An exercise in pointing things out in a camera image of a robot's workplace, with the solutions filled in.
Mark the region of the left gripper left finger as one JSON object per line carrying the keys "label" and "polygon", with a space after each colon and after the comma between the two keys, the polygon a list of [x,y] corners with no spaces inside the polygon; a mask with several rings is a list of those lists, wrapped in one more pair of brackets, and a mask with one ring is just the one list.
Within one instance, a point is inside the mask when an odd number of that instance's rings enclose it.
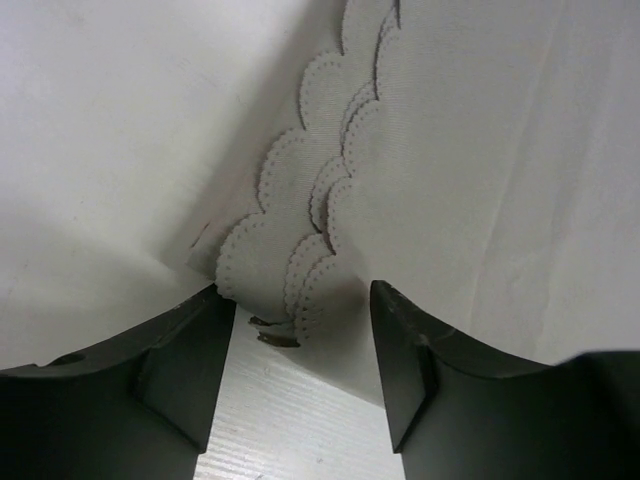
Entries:
{"label": "left gripper left finger", "polygon": [[208,445],[236,306],[207,287],[51,363],[1,374],[5,479],[190,479]]}

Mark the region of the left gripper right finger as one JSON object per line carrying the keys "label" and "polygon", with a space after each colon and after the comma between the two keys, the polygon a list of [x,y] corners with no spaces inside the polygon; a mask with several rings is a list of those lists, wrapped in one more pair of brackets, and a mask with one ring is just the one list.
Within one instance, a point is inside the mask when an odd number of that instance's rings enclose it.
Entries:
{"label": "left gripper right finger", "polygon": [[389,283],[370,314],[393,450],[409,479],[635,479],[639,355],[507,354]]}

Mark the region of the grey cloth placemat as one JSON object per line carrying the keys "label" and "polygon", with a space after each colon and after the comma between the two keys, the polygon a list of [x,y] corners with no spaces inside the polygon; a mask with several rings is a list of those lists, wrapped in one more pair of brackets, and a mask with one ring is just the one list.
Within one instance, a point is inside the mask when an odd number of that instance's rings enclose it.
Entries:
{"label": "grey cloth placemat", "polygon": [[639,346],[639,5],[351,1],[247,213],[189,263],[261,342],[380,403],[384,280],[500,350]]}

